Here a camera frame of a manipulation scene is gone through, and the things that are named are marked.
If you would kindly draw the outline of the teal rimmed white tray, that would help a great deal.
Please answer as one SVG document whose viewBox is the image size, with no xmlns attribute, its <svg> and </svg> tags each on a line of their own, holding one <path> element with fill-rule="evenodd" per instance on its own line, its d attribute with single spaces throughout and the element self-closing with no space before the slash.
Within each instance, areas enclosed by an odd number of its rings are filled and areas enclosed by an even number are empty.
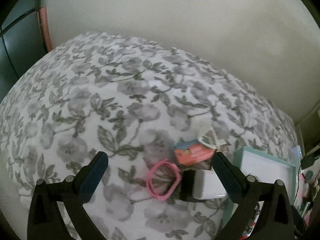
<svg viewBox="0 0 320 240">
<path fill-rule="evenodd" d="M 259 182 L 273 184 L 276 180 L 283 181 L 290 204 L 293 205 L 296 190 L 296 168 L 294 165 L 249 147 L 244 147 L 236 151 L 233 161 L 230 163 L 238 167 L 245 176 L 254 176 Z M 258 206 L 262 209 L 263 202 L 259 202 L 256 208 Z"/>
</svg>

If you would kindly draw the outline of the black power adapter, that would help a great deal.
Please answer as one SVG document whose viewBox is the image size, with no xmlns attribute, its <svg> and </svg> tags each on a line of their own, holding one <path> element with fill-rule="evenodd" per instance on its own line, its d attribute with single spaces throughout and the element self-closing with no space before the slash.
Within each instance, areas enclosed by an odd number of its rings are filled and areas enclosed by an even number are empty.
<svg viewBox="0 0 320 240">
<path fill-rule="evenodd" d="M 300 162 L 300 166 L 302 170 L 305 170 L 309 167 L 311 167 L 315 161 L 319 158 L 320 156 L 320 150 L 317 150 L 311 154 L 306 155 Z"/>
</svg>

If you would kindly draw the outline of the white glowing device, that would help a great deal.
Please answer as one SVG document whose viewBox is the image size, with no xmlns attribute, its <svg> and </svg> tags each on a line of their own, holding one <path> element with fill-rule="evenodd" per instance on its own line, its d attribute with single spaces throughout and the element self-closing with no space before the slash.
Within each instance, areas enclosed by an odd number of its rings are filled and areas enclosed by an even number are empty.
<svg viewBox="0 0 320 240">
<path fill-rule="evenodd" d="M 302 159 L 302 150 L 301 147 L 299 145 L 295 146 L 294 148 L 292 148 L 291 150 L 292 154 L 293 154 L 293 159 L 294 161 L 298 161 L 300 162 L 300 160 Z"/>
</svg>

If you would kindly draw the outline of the white cube charger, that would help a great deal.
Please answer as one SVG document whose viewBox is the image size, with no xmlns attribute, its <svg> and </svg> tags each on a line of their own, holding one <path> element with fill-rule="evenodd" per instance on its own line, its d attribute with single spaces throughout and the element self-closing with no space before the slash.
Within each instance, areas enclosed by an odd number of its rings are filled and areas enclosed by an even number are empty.
<svg viewBox="0 0 320 240">
<path fill-rule="evenodd" d="M 198 200 L 224 198 L 227 192 L 213 170 L 196 170 L 192 197 Z"/>
</svg>

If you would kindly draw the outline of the brown comb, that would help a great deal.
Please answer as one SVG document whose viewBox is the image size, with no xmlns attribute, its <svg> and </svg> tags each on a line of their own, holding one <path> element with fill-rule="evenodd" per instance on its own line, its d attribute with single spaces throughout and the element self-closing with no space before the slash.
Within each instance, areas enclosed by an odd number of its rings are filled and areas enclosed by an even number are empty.
<svg viewBox="0 0 320 240">
<path fill-rule="evenodd" d="M 216 150 L 216 153 L 226 154 L 227 151 L 228 151 L 227 145 L 220 145 L 219 148 Z"/>
</svg>

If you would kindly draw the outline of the white hair bow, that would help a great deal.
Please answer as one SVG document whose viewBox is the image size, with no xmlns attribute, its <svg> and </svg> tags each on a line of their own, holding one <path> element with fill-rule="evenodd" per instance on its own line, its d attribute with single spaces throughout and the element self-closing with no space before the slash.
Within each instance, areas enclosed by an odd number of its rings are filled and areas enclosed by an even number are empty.
<svg viewBox="0 0 320 240">
<path fill-rule="evenodd" d="M 226 145 L 226 141 L 219 139 L 213 128 L 201 131 L 197 139 L 204 146 L 214 150 Z"/>
</svg>

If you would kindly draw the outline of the coral pink card box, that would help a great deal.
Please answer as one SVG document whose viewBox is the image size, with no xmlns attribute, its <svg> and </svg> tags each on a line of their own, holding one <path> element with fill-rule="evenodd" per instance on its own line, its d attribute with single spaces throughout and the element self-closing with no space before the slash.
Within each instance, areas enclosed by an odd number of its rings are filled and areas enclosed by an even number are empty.
<svg viewBox="0 0 320 240">
<path fill-rule="evenodd" d="M 215 150 L 204 146 L 198 140 L 179 142 L 173 147 L 177 161 L 184 166 L 192 166 L 210 159 Z"/>
</svg>

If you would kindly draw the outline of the floral grey white bedspread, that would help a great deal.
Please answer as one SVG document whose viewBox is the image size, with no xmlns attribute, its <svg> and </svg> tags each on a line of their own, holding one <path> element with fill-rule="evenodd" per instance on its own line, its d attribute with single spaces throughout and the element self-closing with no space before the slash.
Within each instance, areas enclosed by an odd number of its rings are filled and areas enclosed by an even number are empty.
<svg viewBox="0 0 320 240">
<path fill-rule="evenodd" d="M 85 206 L 107 239 L 212 239 L 227 201 L 153 199 L 146 173 L 207 128 L 231 151 L 285 161 L 292 119 L 223 69 L 137 37 L 85 33 L 36 62 L 1 102 L 1 208 L 21 238 L 36 181 L 62 181 L 98 151 L 110 165 Z"/>
</svg>

